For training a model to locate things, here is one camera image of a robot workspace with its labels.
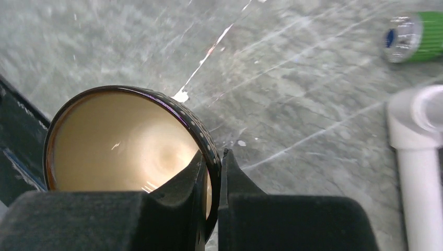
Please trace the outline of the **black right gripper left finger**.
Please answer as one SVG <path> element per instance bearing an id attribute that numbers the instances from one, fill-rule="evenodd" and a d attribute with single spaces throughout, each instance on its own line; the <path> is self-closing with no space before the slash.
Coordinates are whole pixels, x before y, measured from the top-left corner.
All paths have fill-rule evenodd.
<path id="1" fill-rule="evenodd" d="M 205 186 L 196 153 L 152 193 L 29 191 L 1 220 L 1 250 L 203 250 Z"/>

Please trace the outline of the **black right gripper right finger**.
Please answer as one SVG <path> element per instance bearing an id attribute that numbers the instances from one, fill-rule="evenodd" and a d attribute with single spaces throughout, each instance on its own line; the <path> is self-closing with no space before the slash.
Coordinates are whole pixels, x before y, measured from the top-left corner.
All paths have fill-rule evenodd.
<path id="1" fill-rule="evenodd" d="M 269 195 L 224 150 L 219 250 L 378 250 L 369 218 L 348 197 Z"/>

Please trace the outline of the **beige patterned bowl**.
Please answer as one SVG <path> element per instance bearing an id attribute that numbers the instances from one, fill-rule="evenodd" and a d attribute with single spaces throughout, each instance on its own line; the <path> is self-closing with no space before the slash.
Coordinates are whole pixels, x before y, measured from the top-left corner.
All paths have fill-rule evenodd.
<path id="1" fill-rule="evenodd" d="M 209 238 L 217 221 L 222 162 L 203 122 L 163 93 L 108 85 L 74 96 L 50 123 L 44 179 L 48 190 L 152 193 L 196 153 L 206 164 Z"/>

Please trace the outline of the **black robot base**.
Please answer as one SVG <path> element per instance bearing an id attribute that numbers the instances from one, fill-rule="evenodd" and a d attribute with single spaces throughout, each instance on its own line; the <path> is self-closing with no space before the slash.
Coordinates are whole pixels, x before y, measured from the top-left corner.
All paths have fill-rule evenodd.
<path id="1" fill-rule="evenodd" d="M 1 78 L 1 202 L 46 191 L 43 147 L 49 120 L 5 78 Z"/>

